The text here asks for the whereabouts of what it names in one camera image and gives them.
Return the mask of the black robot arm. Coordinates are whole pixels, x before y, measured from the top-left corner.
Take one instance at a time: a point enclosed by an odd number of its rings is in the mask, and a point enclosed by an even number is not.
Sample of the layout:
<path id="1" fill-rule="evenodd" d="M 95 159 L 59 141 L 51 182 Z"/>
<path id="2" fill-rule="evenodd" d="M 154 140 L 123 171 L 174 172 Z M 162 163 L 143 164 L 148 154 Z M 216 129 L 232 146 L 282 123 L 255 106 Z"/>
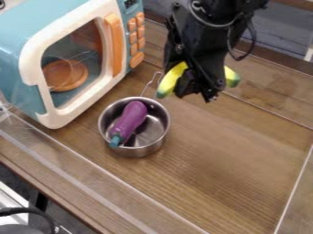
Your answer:
<path id="1" fill-rule="evenodd" d="M 179 98 L 200 94 L 206 102 L 238 85 L 239 75 L 224 66 L 224 58 L 239 61 L 234 47 L 243 33 L 257 40 L 251 22 L 254 12 L 269 0 L 188 0 L 174 3 L 164 21 L 167 39 L 163 49 L 164 76 L 156 97 Z"/>

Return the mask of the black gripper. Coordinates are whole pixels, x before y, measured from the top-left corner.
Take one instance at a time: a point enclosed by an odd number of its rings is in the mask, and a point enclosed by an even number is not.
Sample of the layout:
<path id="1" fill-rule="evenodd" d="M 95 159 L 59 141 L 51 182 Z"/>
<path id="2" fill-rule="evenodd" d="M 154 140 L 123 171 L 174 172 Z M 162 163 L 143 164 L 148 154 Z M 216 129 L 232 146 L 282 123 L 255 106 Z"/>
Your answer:
<path id="1" fill-rule="evenodd" d="M 183 98 L 200 91 L 204 102 L 212 102 L 226 87 L 226 54 L 250 27 L 250 3 L 174 3 L 166 27 L 164 70 L 182 61 L 188 66 L 174 93 Z M 200 76 L 200 89 L 195 74 Z"/>

